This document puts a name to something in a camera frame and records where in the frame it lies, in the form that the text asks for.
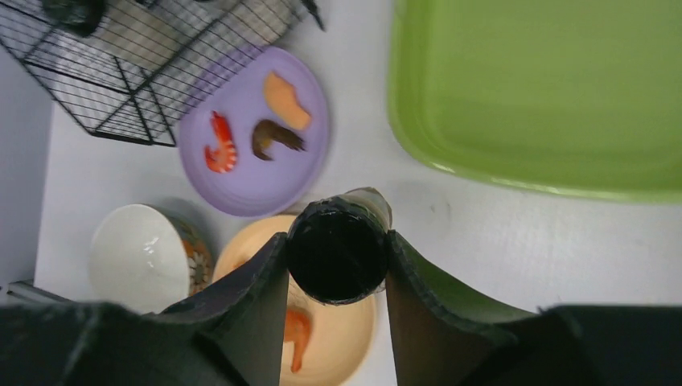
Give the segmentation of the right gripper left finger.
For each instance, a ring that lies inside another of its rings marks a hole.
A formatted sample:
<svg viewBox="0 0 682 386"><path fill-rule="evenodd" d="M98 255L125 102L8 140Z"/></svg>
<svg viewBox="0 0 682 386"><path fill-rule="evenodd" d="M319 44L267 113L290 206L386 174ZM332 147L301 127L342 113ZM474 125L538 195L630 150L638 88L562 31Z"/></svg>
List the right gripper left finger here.
<svg viewBox="0 0 682 386"><path fill-rule="evenodd" d="M159 314L109 302L1 308L4 385L275 385L286 236Z"/></svg>

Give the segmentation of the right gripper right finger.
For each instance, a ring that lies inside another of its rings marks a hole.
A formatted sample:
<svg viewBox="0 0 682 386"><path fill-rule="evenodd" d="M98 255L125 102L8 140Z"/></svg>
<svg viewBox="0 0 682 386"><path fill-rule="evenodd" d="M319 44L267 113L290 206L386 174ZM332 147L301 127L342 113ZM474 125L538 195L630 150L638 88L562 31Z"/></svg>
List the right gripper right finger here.
<svg viewBox="0 0 682 386"><path fill-rule="evenodd" d="M386 295L400 385L678 385L678 306L529 313L469 287L388 233Z"/></svg>

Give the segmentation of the black pepper grinder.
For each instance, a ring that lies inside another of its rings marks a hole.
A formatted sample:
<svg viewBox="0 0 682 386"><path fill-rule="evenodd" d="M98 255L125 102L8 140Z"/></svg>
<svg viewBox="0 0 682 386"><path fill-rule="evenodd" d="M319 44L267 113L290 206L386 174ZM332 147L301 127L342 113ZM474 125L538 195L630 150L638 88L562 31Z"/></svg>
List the black pepper grinder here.
<svg viewBox="0 0 682 386"><path fill-rule="evenodd" d="M392 209L373 187L356 188L306 205L286 239L290 275L326 305L359 302L384 288L384 238Z"/></svg>

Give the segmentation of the black-lid glass jar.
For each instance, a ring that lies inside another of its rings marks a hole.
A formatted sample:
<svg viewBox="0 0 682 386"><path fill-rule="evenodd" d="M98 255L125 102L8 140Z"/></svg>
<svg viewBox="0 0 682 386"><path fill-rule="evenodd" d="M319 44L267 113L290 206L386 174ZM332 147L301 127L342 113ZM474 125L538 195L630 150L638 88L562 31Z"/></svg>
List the black-lid glass jar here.
<svg viewBox="0 0 682 386"><path fill-rule="evenodd" d="M105 0L43 0L41 7L51 25L81 38L92 35L104 18Z"/></svg>

